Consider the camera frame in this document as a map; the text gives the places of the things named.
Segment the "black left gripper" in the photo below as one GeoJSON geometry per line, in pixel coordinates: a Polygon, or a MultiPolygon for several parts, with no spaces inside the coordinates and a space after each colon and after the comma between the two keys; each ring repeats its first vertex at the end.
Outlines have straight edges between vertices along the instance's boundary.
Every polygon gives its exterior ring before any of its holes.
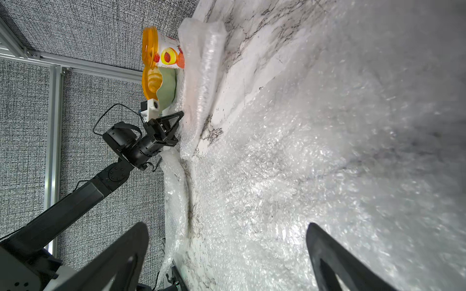
{"type": "Polygon", "coordinates": [[[137,126],[118,122],[104,133],[103,139],[121,160],[145,170],[146,163],[164,147],[177,145],[175,133],[183,117],[184,112],[179,111],[150,120],[143,124],[145,134],[137,126]]]}

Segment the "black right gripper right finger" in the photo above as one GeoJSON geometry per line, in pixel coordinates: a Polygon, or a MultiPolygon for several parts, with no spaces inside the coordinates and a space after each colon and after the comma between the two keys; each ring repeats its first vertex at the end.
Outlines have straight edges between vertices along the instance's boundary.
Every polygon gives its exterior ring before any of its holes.
{"type": "Polygon", "coordinates": [[[318,224],[307,229],[307,248],[320,291],[340,291],[344,283],[350,291],[393,291],[318,224]]]}

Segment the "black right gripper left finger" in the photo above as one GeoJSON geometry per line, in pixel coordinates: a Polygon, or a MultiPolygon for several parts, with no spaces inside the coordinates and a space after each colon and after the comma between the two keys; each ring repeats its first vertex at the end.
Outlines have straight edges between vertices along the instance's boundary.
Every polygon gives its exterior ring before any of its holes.
{"type": "Polygon", "coordinates": [[[98,255],[58,291],[135,291],[149,244],[147,226],[139,222],[98,255]]]}

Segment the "clear bubble wrap sheet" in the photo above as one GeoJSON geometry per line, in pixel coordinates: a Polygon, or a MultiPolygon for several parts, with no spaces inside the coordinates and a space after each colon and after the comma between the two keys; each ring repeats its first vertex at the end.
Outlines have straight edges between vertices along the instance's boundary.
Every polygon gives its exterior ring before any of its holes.
{"type": "Polygon", "coordinates": [[[466,30],[339,19],[196,166],[220,291],[314,291],[316,223],[401,291],[466,288],[466,30]]]}

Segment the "plate bubble wrap sheet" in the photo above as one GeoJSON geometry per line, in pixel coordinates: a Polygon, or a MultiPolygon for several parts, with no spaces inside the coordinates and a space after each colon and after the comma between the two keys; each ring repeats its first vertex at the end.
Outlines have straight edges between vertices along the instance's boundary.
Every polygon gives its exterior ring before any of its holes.
{"type": "Polygon", "coordinates": [[[190,160],[214,102],[227,32],[221,22],[203,23],[186,18],[178,36],[185,60],[180,156],[190,160]]]}

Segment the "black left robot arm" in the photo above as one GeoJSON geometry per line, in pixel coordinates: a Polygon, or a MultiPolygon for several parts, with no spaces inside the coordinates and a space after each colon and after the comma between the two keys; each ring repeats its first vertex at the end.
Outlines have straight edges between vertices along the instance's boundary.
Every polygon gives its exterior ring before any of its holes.
{"type": "Polygon", "coordinates": [[[67,272],[46,246],[100,201],[120,188],[134,169],[144,170],[164,147],[177,145],[183,112],[151,119],[137,127],[114,124],[103,139],[118,155],[81,187],[1,241],[4,291],[146,291],[139,282],[149,244],[144,223],[137,223],[79,272],[67,272]]]}

